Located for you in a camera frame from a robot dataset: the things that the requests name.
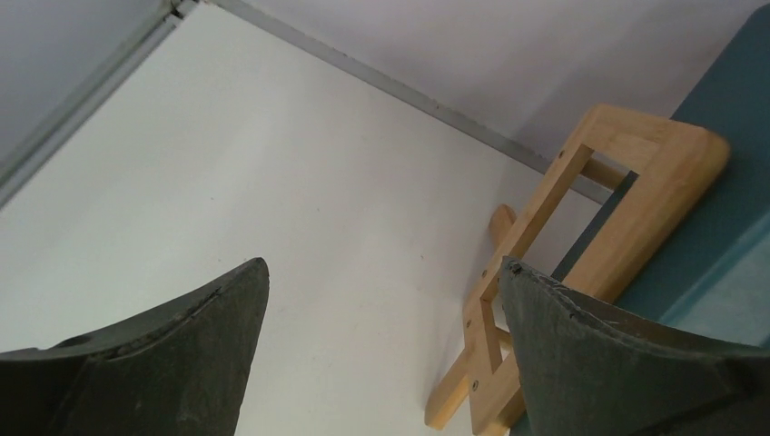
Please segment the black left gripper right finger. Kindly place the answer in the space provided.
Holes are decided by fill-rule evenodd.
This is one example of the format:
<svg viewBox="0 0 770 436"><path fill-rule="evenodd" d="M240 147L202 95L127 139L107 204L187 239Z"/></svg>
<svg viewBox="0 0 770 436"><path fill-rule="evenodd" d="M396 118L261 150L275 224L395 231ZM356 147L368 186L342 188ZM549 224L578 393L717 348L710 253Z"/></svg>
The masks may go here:
<svg viewBox="0 0 770 436"><path fill-rule="evenodd" d="M652 322L505 257L499 292L536 435L766 435L769 353Z"/></svg>

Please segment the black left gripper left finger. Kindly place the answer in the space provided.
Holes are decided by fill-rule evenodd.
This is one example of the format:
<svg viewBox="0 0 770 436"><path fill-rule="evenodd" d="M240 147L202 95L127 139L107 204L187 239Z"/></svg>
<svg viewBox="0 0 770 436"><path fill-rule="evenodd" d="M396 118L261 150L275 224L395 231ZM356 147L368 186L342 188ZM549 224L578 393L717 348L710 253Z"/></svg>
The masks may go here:
<svg viewBox="0 0 770 436"><path fill-rule="evenodd" d="M269 298L253 258L48 349L1 356L4 435L232 435Z"/></svg>

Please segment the teal Humor book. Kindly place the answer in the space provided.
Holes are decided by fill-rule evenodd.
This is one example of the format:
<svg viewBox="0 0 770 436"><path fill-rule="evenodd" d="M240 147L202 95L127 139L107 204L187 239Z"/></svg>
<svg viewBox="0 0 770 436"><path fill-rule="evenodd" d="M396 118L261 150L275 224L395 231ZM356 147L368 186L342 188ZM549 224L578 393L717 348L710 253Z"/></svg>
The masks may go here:
<svg viewBox="0 0 770 436"><path fill-rule="evenodd" d="M719 134L731 154L716 183L616 306L667 327L769 353L767 6L747 18L674 119ZM566 285L575 245L549 277Z"/></svg>

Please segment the wooden book rack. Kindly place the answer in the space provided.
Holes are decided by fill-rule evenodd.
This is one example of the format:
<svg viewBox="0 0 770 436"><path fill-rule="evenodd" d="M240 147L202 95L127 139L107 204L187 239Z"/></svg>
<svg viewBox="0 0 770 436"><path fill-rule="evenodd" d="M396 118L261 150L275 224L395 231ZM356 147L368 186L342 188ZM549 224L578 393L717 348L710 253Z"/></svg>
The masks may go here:
<svg viewBox="0 0 770 436"><path fill-rule="evenodd" d="M463 306L464 347L424 411L443 429L463 402L476 435L502 435L526 409L519 357L493 302L507 256L522 257L579 176L611 196L575 245L567 286L615 301L723 172L726 139L704 127L609 104L593 106L561 148L521 213L499 206L489 220L495 252Z"/></svg>

